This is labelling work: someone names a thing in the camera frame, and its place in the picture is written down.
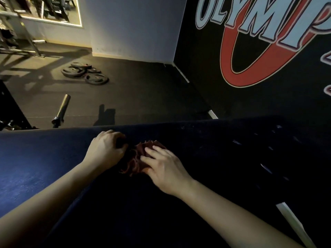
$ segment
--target red cloth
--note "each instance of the red cloth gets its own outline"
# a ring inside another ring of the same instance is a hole
[[[140,160],[140,156],[143,155],[145,157],[152,158],[149,154],[146,153],[145,148],[148,147],[153,149],[153,146],[159,146],[162,149],[166,149],[159,141],[148,141],[144,143],[137,144],[134,148],[129,150],[131,152],[132,158],[127,163],[126,170],[122,170],[123,174],[128,174],[132,176],[134,174],[142,173],[144,168],[150,167],[148,164]]]

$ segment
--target lit mirror edge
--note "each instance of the lit mirror edge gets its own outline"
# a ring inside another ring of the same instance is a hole
[[[41,21],[41,22],[47,22],[47,23],[55,23],[55,24],[61,24],[61,25],[66,25],[66,26],[72,26],[72,27],[79,27],[82,28],[82,19],[81,19],[81,10],[79,7],[79,1],[77,0],[76,3],[77,11],[78,11],[78,16],[79,16],[79,22],[80,24],[74,24],[74,23],[68,23],[68,22],[60,22],[60,21],[53,21],[53,20],[47,20],[47,19],[41,19],[37,17],[31,17],[31,16],[24,16],[21,14],[21,17],[27,20],[35,20],[35,21]]]

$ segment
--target wall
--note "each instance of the wall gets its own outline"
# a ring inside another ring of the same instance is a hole
[[[86,0],[93,55],[172,63],[186,0]]]
[[[23,19],[23,23],[25,24],[29,33],[35,39],[44,39],[50,43],[91,48],[91,38],[87,23],[88,16],[85,0],[79,0],[79,8],[83,25],[82,28],[30,19]],[[24,38],[22,27],[19,24],[19,21],[15,18],[11,18],[10,23],[12,24],[19,38]]]
[[[331,146],[330,3],[210,1],[187,1],[174,62],[218,118],[282,115]]]

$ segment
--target hand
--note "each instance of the hand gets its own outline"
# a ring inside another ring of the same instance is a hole
[[[82,163],[95,166],[100,174],[116,165],[128,147],[128,144],[124,144],[122,148],[116,149],[119,137],[125,138],[125,135],[113,130],[101,132],[93,138]]]
[[[193,180],[184,166],[171,151],[153,146],[154,150],[145,148],[145,151],[153,158],[141,156],[140,160],[151,168],[143,169],[151,177],[153,183],[161,191],[179,197],[186,186]]]

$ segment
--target weight plate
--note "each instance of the weight plate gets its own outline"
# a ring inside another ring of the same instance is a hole
[[[62,69],[61,72],[66,77],[80,77],[85,73],[85,69],[68,67],[68,68]]]
[[[91,69],[88,69],[87,72],[96,74],[96,73],[101,73],[101,70],[96,69],[96,68],[91,68]]]
[[[82,69],[92,68],[92,65],[87,64],[87,63],[80,63],[80,62],[73,62],[73,63],[71,63],[71,66],[74,68],[82,68]]]
[[[108,82],[109,78],[102,74],[87,74],[85,82],[91,85],[102,85]]]

